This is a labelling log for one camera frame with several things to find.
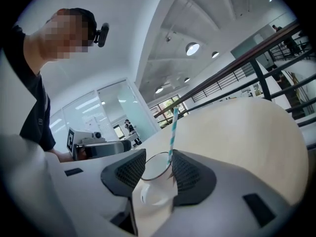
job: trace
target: wooden handrail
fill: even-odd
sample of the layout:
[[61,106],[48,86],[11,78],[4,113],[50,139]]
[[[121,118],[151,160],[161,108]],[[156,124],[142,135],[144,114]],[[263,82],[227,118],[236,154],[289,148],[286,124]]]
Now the wooden handrail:
[[297,33],[300,30],[301,30],[301,27],[297,20],[288,24],[286,27],[282,28],[280,31],[276,32],[275,34],[271,35],[267,39],[263,40],[261,43],[259,43],[258,45],[253,47],[251,50],[243,54],[241,57],[239,57],[238,59],[228,64],[219,72],[217,72],[216,74],[214,74],[213,76],[205,80],[204,82],[200,83],[194,89],[190,90],[188,93],[180,97],[173,104],[169,105],[168,107],[166,107],[165,109],[157,113],[154,117],[157,118],[161,114],[171,110],[173,107],[179,105],[180,103],[184,102],[185,100],[199,93],[203,89],[216,83],[218,80],[224,78],[225,76],[239,69],[241,66],[245,65],[250,60],[268,51],[273,46],[284,41],[286,38],[288,38],[289,36],[292,36],[293,34]]

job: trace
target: table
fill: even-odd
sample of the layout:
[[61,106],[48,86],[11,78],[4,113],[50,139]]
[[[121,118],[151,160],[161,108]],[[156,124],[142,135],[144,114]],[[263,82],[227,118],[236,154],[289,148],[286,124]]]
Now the table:
[[[138,147],[147,159],[168,151],[171,126]],[[241,166],[278,191],[290,204],[302,198],[308,178],[303,135],[280,106],[238,98],[193,111],[178,120],[174,148]],[[143,181],[133,192],[139,237],[151,236],[168,218],[171,202],[158,210],[140,201]]]

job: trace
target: glass mug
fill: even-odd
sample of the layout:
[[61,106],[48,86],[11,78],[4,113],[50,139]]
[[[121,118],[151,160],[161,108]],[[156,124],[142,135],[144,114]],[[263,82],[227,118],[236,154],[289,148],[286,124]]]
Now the glass mug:
[[167,166],[168,152],[151,157],[142,175],[144,186],[140,199],[146,205],[164,205],[178,195],[178,188],[172,174],[172,162]]

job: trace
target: blue and white straw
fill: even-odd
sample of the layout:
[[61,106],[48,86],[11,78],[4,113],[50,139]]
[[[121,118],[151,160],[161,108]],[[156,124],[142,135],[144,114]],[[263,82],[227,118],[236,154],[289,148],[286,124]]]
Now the blue and white straw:
[[171,162],[172,150],[173,150],[173,144],[174,144],[174,138],[175,138],[175,136],[176,136],[178,113],[179,113],[179,108],[178,108],[178,107],[175,107],[175,108],[173,109],[173,120],[172,120],[172,128],[171,128],[170,150],[169,150],[169,154],[168,154],[167,167],[169,166],[169,164],[170,164],[170,162]]

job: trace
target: person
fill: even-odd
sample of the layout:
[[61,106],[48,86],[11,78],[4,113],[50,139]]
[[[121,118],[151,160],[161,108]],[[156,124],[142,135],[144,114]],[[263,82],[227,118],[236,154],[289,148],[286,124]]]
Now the person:
[[[276,25],[272,25],[272,28],[275,29],[276,32],[282,29],[281,26],[276,27]],[[295,56],[296,53],[300,52],[300,48],[297,46],[297,43],[292,37],[288,37],[283,41],[283,44],[290,50],[291,55]]]
[[[31,35],[16,25],[3,45],[4,53],[14,72],[36,98],[20,136],[38,143],[44,151],[56,154],[60,162],[72,161],[70,154],[54,149],[55,141],[49,128],[50,99],[40,74],[47,62],[70,58],[72,52],[85,52],[93,45],[97,24],[93,13],[81,8],[60,9]],[[85,152],[79,159],[86,159]]]
[[[130,121],[128,119],[125,120],[125,128],[128,130],[129,135],[132,135],[136,132],[133,125],[130,123]],[[135,139],[134,141],[137,145],[142,144],[142,142],[139,138]]]

